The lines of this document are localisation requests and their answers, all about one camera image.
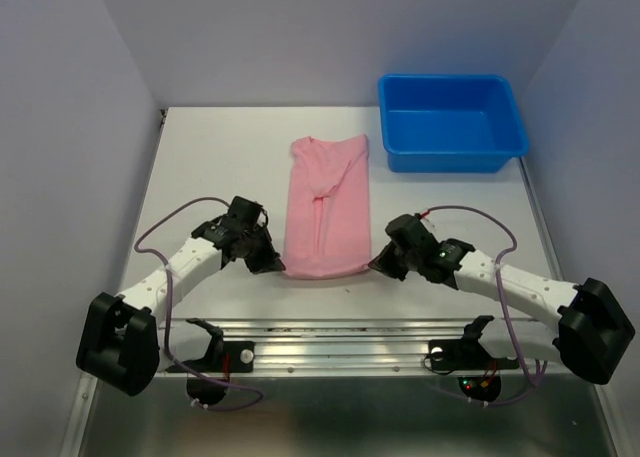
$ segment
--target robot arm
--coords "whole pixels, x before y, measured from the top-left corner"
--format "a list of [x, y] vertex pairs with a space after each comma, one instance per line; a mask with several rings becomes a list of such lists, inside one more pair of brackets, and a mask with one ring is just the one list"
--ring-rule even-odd
[[[399, 280], [415, 271], [429, 282], [498, 300], [495, 263], [472, 245], [439, 242], [419, 214], [394, 219], [385, 232], [391, 242], [369, 264], [373, 270]], [[539, 321], [515, 329], [527, 358], [561, 361], [589, 382], [609, 382], [635, 329], [605, 284], [558, 282], [508, 265], [500, 274], [507, 304]], [[433, 369], [443, 371], [481, 371], [494, 360], [509, 368], [507, 358], [515, 355], [504, 322], [492, 316], [478, 317], [459, 340], [429, 346]]]
[[[271, 236], [258, 224], [261, 205], [235, 197], [226, 214], [204, 222], [170, 259], [171, 307], [200, 282], [243, 259], [252, 274], [282, 271]], [[106, 293], [89, 306], [77, 366], [128, 395], [141, 392], [158, 370], [172, 362], [159, 346], [158, 323], [167, 313], [167, 274], [160, 267], [117, 296]], [[180, 360], [195, 360], [222, 350], [222, 331], [200, 319], [174, 332], [171, 350]]]

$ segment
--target metal frame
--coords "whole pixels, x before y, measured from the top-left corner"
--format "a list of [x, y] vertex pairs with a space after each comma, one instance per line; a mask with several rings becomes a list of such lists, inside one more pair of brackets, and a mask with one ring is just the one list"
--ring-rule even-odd
[[[520, 172], [527, 190], [552, 277], [562, 280], [551, 237], [531, 185], [526, 163]], [[456, 338], [468, 321], [461, 320], [225, 320], [225, 339], [253, 340], [256, 346], [252, 377], [382, 377], [425, 376], [420, 364], [432, 338]], [[567, 372], [551, 366], [550, 372]], [[158, 374], [184, 378], [183, 374]], [[97, 379], [83, 374], [63, 440], [61, 456], [77, 456], [87, 426]], [[596, 386], [612, 449], [619, 457], [633, 455], [632, 440], [618, 401], [609, 387]]]

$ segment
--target blue plastic bin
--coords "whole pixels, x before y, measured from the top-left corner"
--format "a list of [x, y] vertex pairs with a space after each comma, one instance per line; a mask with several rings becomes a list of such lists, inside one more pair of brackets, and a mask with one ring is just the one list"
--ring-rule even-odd
[[529, 150], [500, 76], [388, 74], [378, 89], [393, 172], [497, 172]]

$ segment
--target white wall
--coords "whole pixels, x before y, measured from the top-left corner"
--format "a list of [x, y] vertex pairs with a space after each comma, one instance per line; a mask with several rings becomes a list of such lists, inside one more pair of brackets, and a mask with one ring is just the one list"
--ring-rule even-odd
[[163, 105], [358, 105], [389, 71], [523, 90], [577, 0], [104, 1]]
[[[640, 331], [639, 39], [638, 0], [581, 0], [526, 93], [524, 117], [565, 278], [609, 283]], [[613, 379], [636, 439], [639, 358], [636, 339]]]
[[0, 0], [0, 455], [57, 455], [91, 299], [115, 290], [154, 149], [101, 0]]

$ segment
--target white tabletop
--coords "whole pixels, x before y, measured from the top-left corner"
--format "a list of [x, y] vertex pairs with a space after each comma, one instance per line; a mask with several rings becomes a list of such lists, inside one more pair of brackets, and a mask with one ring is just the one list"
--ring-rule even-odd
[[[485, 210], [509, 226], [519, 249], [506, 261], [550, 276], [519, 165], [511, 161], [492, 175], [394, 174], [382, 147], [375, 107], [171, 108], [162, 132], [136, 236], [180, 204], [200, 196], [234, 195], [256, 200], [269, 212], [270, 231], [282, 249], [291, 142], [305, 136], [344, 140], [369, 136], [371, 234], [376, 255], [388, 242], [387, 222], [440, 204]], [[175, 252], [191, 230], [224, 212], [198, 204], [151, 236], [165, 254]], [[494, 224], [465, 212], [434, 213], [437, 235], [467, 241], [495, 254], [509, 244]], [[152, 256], [132, 252], [124, 285], [158, 266]], [[405, 282], [374, 272], [328, 281], [291, 280], [280, 274], [251, 275], [242, 262], [203, 282], [176, 308], [177, 317], [209, 319], [413, 319], [501, 315], [497, 303], [427, 283]]]

